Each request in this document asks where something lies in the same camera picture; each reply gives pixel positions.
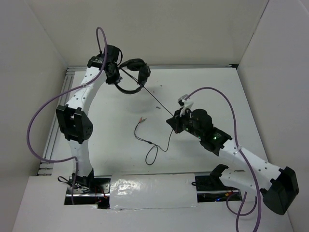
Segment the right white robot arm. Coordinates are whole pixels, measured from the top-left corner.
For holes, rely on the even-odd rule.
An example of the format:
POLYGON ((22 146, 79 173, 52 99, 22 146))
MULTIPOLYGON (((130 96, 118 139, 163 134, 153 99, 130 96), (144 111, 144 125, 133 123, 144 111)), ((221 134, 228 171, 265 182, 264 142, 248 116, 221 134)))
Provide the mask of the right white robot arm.
POLYGON ((224 186, 261 196, 264 205, 278 215, 284 215, 299 193, 296 173, 290 167, 273 165, 241 146, 224 131, 215 127, 203 109, 179 109, 167 119, 175 133, 183 131, 199 139, 207 151, 226 159, 239 170, 218 164, 210 173, 215 189, 224 186))

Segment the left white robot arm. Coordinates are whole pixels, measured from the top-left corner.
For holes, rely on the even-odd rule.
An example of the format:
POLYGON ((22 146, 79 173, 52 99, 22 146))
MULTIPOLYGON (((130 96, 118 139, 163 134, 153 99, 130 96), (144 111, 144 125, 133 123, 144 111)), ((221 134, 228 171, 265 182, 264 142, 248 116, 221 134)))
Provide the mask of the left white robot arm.
POLYGON ((117 61, 121 57, 122 51, 113 45, 108 45, 103 53, 92 57, 88 61, 86 73, 80 83, 81 88, 73 93, 65 105, 59 105, 56 109, 60 131, 68 141, 72 156, 77 158, 73 166, 72 179, 85 193, 95 188, 88 141, 94 126, 88 118, 88 112, 101 85, 108 78, 112 82, 119 79, 117 61))

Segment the black headphones with cable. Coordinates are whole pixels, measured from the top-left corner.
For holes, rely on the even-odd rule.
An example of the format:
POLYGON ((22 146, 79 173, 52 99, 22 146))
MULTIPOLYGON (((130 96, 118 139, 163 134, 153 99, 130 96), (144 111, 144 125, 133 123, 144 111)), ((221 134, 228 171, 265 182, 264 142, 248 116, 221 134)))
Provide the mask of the black headphones with cable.
MULTIPOLYGON (((146 83, 148 81, 148 78, 151 75, 151 70, 150 67, 146 64, 146 62, 143 59, 140 58, 135 58, 135 59, 129 59, 123 63, 120 63, 118 66, 119 70, 123 71, 127 76, 129 76, 133 81, 135 81, 138 85, 138 87, 135 90, 127 90, 119 86, 119 84, 114 84, 116 88, 123 94, 126 95, 133 95, 139 93, 142 89, 145 89, 156 101, 157 103, 165 110, 167 111, 171 116, 173 115, 170 110, 168 110, 158 99, 157 97, 154 96, 153 93, 151 93, 146 87, 146 83)), ((145 163, 148 166, 152 166, 158 155, 158 151, 161 150, 162 152, 167 152, 169 149, 169 144, 170 144, 170 139, 172 136, 173 131, 170 132, 169 138, 168 138, 168 143, 167 143, 167 148, 163 149, 161 146, 158 144, 155 144, 149 140, 140 138, 137 135, 137 129, 141 123, 143 123, 146 119, 141 117, 137 123, 137 125, 134 128, 134 137, 141 142, 147 143, 149 145, 152 145, 152 147, 149 149, 145 156, 145 163), (148 162, 148 156, 150 152, 155 149, 155 156, 152 162, 148 162)))

